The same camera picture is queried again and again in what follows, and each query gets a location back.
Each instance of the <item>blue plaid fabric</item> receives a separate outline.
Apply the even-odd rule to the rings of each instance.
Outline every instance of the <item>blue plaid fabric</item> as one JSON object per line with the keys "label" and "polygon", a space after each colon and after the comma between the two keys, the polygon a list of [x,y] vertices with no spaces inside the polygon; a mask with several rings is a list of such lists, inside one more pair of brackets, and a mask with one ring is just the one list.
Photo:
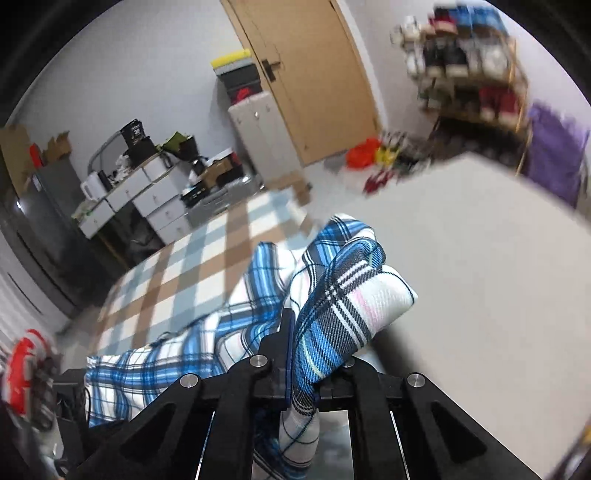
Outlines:
{"label": "blue plaid fabric", "polygon": [[186,373],[227,371],[257,352],[288,307],[296,316],[291,407],[259,412],[253,478],[302,478],[318,441],[314,384],[415,302],[384,261],[373,231],[346,216],[333,217],[304,251],[259,244],[224,308],[146,347],[88,359],[90,424],[133,418]]}

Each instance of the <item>purple cloth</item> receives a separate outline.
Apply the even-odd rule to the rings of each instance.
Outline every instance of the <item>purple cloth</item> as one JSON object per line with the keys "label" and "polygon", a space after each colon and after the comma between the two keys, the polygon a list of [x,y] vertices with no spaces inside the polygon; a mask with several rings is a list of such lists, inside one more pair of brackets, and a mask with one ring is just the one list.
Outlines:
{"label": "purple cloth", "polygon": [[576,207],[589,129],[581,127],[574,118],[560,119],[547,105],[539,102],[531,108],[530,118],[534,135],[527,176]]}

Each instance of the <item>red shoe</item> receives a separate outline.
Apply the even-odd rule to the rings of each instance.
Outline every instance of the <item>red shoe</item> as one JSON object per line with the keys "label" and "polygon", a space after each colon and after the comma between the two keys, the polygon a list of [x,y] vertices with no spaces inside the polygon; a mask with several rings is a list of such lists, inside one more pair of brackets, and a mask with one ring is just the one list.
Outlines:
{"label": "red shoe", "polygon": [[450,17],[449,11],[444,8],[437,8],[433,22],[429,19],[429,23],[433,25],[436,35],[457,35],[456,23]]}
{"label": "red shoe", "polygon": [[519,122],[519,102],[511,89],[499,92],[499,123],[510,128]]}
{"label": "red shoe", "polygon": [[480,117],[492,122],[496,117],[496,92],[494,87],[483,87],[478,91],[480,96]]}

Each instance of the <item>white table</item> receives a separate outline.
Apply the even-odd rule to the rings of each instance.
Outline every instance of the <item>white table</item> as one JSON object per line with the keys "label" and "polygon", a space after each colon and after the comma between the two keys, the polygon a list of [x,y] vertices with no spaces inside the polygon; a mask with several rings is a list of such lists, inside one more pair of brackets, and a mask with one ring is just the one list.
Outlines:
{"label": "white table", "polygon": [[386,367],[425,373],[547,476],[591,416],[589,226],[471,154],[343,211],[418,293],[378,342]]}

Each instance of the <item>white cabinet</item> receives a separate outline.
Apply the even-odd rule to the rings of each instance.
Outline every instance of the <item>white cabinet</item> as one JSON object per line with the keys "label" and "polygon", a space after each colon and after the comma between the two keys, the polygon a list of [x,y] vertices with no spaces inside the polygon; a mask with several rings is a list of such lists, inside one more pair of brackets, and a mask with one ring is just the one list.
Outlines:
{"label": "white cabinet", "polygon": [[272,94],[253,95],[232,105],[228,112],[265,182],[301,170],[296,148]]}
{"label": "white cabinet", "polygon": [[158,154],[152,160],[148,160],[143,168],[150,181],[157,181],[162,175],[168,172],[167,165],[169,161],[162,154]]}
{"label": "white cabinet", "polygon": [[146,173],[139,168],[111,190],[105,198],[112,209],[118,212],[150,183]]}
{"label": "white cabinet", "polygon": [[101,201],[80,224],[80,230],[86,238],[92,238],[108,222],[115,212],[106,201]]}
{"label": "white cabinet", "polygon": [[174,222],[170,222],[161,230],[158,230],[157,233],[162,241],[169,245],[191,233],[191,225],[187,220],[187,216],[183,215],[182,217],[177,218]]}
{"label": "white cabinet", "polygon": [[154,230],[160,230],[170,222],[185,214],[185,205],[179,198],[167,201],[159,209],[148,215],[148,221]]}
{"label": "white cabinet", "polygon": [[181,167],[170,170],[145,192],[134,199],[134,205],[143,217],[147,217],[170,199],[178,196],[187,184],[188,175]]}

